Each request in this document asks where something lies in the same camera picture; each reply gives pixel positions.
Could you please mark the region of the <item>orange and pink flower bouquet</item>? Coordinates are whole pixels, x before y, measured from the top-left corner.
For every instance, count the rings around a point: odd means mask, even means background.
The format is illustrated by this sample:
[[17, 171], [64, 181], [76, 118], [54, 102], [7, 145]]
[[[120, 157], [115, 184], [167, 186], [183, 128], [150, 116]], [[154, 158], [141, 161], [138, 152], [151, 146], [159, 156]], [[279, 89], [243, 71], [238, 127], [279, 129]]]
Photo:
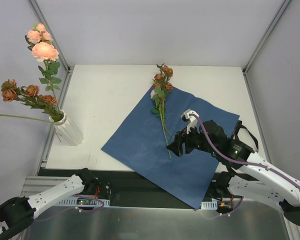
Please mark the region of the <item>orange and pink flower bouquet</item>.
[[152, 90], [150, 92], [150, 99], [153, 102], [153, 109], [151, 112], [160, 118], [161, 127], [163, 130], [163, 136], [166, 146], [168, 146], [167, 135], [172, 137], [172, 134], [166, 127], [166, 99], [170, 91], [174, 88], [170, 83], [171, 78], [174, 75], [174, 71], [166, 64], [157, 64], [158, 73], [152, 79]]

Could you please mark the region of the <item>peach peony flower stem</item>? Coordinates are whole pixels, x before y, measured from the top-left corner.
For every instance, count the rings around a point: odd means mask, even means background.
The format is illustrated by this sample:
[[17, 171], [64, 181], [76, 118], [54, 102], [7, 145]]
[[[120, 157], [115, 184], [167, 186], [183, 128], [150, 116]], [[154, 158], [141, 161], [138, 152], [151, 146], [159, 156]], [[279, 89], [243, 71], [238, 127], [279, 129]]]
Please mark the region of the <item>peach peony flower stem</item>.
[[37, 62], [42, 77], [40, 83], [45, 85], [45, 91], [51, 92], [52, 96], [57, 97], [56, 90], [60, 90], [59, 84], [62, 80], [58, 77], [59, 68], [59, 52], [53, 45], [53, 37], [48, 32], [43, 23], [35, 23], [33, 28], [24, 36], [28, 44], [28, 49]]

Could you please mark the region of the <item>large orange rose stem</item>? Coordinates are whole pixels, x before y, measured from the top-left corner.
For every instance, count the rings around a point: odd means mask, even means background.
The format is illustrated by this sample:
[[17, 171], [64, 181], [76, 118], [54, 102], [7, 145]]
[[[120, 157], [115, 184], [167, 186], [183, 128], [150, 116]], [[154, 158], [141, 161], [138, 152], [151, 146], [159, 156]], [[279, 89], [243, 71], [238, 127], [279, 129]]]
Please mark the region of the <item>large orange rose stem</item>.
[[18, 87], [16, 81], [8, 79], [1, 85], [1, 96], [4, 102], [19, 101], [31, 109], [40, 109], [44, 114], [52, 116], [52, 107], [58, 104], [55, 96], [40, 94], [38, 85]]

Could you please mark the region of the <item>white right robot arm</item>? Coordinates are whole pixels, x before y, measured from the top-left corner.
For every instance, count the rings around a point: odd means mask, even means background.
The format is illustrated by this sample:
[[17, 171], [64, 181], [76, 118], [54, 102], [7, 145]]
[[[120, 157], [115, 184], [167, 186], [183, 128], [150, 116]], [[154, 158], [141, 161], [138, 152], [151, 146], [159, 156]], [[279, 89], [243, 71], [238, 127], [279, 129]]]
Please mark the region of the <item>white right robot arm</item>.
[[177, 131], [167, 149], [178, 157], [193, 150], [209, 153], [226, 166], [227, 170], [209, 185], [206, 193], [210, 198], [251, 199], [277, 210], [300, 227], [300, 180], [267, 162], [238, 138], [227, 137], [213, 120]]

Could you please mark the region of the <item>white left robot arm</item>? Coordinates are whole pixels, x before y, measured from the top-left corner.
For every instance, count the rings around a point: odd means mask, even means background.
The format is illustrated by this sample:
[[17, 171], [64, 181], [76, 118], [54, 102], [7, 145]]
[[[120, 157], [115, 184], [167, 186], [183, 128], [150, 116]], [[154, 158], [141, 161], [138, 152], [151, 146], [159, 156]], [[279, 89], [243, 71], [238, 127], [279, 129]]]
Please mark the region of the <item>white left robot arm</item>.
[[31, 196], [13, 197], [0, 205], [0, 240], [10, 240], [27, 229], [44, 211], [63, 199], [92, 194], [98, 181], [88, 168], [79, 169], [54, 187]]

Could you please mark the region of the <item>black ribbon with gold letters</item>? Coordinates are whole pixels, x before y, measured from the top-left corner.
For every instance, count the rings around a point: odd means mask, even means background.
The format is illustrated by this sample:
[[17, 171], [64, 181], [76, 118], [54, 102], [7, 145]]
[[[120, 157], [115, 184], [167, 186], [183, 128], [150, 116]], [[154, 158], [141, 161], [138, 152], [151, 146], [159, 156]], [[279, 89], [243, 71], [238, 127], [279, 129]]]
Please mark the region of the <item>black ribbon with gold letters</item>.
[[248, 128], [246, 126], [243, 125], [243, 121], [242, 120], [238, 120], [234, 130], [232, 132], [231, 138], [234, 140], [238, 140], [238, 141], [242, 141], [242, 140], [247, 140], [248, 138], [251, 139], [251, 141], [253, 141], [254, 147], [253, 150], [255, 152], [259, 152], [259, 141], [258, 139], [248, 130]]

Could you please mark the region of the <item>small pink flower stem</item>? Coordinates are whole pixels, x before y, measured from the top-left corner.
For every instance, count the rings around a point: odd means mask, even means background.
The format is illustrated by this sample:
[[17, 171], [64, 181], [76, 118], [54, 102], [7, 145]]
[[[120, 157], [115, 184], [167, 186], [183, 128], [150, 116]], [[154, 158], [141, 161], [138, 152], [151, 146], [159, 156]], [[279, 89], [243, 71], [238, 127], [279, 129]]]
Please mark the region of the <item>small pink flower stem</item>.
[[28, 117], [28, 116], [21, 116], [21, 115], [13, 115], [13, 114], [2, 114], [0, 113], [0, 117], [8, 117], [8, 118], [17, 118], [17, 119], [26, 119], [26, 120], [33, 120], [38, 122], [45, 122], [45, 123], [52, 123], [50, 120]]

